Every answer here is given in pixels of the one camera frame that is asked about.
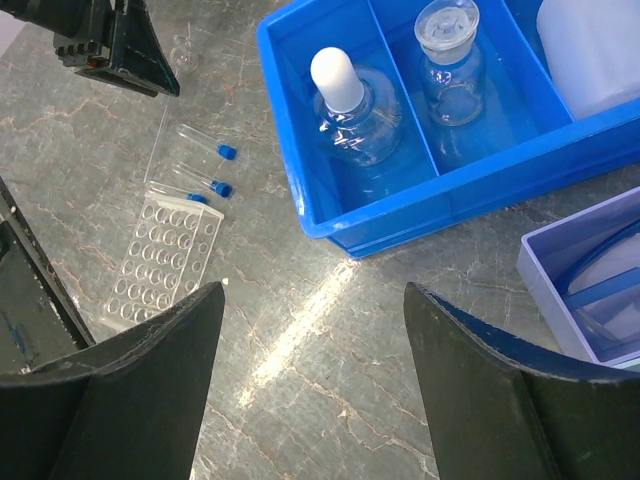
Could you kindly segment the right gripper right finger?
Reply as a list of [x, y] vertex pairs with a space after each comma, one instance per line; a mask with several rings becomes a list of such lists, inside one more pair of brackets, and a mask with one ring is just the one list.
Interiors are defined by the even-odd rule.
[[548, 350], [416, 283], [404, 319], [443, 479], [635, 479], [639, 376]]

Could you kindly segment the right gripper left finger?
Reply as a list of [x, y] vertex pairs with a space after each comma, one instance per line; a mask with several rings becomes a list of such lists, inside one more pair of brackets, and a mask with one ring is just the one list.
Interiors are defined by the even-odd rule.
[[2, 375], [2, 478], [189, 478], [223, 314], [211, 282], [95, 346]]

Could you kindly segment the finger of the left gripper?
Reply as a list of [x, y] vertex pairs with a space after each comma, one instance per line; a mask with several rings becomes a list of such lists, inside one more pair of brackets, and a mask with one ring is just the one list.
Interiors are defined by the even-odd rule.
[[75, 73], [149, 97], [173, 95], [173, 70], [161, 51], [113, 47], [108, 59], [91, 57]]
[[[113, 47], [130, 47], [139, 51], [159, 52], [166, 58], [157, 39], [145, 1], [116, 1], [114, 8]], [[180, 94], [180, 84], [173, 71], [173, 95]]]

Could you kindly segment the small glass stoppered bottle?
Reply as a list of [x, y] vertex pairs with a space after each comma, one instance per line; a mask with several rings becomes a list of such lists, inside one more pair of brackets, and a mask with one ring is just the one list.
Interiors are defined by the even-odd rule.
[[441, 125], [467, 124], [483, 110], [486, 64], [476, 43], [479, 21], [475, 2], [450, 0], [430, 2], [415, 20], [428, 113]]

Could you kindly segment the round glass flask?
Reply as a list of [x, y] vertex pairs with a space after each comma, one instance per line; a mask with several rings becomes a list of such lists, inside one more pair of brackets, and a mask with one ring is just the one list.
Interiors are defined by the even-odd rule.
[[400, 141], [403, 117], [391, 80], [378, 69], [355, 66], [337, 47], [314, 55], [310, 75], [317, 90], [318, 141], [327, 154], [360, 167], [390, 157]]

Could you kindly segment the blue safety glasses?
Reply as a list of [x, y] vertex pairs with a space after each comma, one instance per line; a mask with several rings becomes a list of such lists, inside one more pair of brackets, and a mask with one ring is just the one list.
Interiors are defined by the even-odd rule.
[[639, 348], [639, 222], [614, 232], [556, 282], [578, 327], [602, 359]]

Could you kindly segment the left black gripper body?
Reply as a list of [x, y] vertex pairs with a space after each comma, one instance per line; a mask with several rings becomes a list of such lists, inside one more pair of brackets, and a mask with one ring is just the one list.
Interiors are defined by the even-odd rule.
[[54, 33], [65, 67], [97, 68], [110, 57], [113, 7], [103, 0], [1, 0], [1, 10]]

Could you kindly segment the red cap wash bottle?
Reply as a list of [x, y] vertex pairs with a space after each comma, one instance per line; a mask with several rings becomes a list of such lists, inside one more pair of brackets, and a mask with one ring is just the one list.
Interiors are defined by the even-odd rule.
[[639, 97], [637, 1], [544, 1], [536, 27], [551, 79], [575, 119]]

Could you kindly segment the clear glass pipette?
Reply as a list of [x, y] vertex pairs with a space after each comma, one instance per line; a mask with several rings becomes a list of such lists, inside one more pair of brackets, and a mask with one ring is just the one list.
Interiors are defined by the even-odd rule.
[[168, 143], [174, 136], [176, 118], [180, 116], [183, 107], [188, 105], [195, 96], [199, 62], [200, 56], [195, 41], [190, 36], [175, 35], [169, 63], [180, 84], [180, 94], [177, 97], [167, 97], [164, 101], [159, 127], [144, 172], [143, 183], [154, 179], [156, 171], [164, 161], [166, 150], [169, 149]]

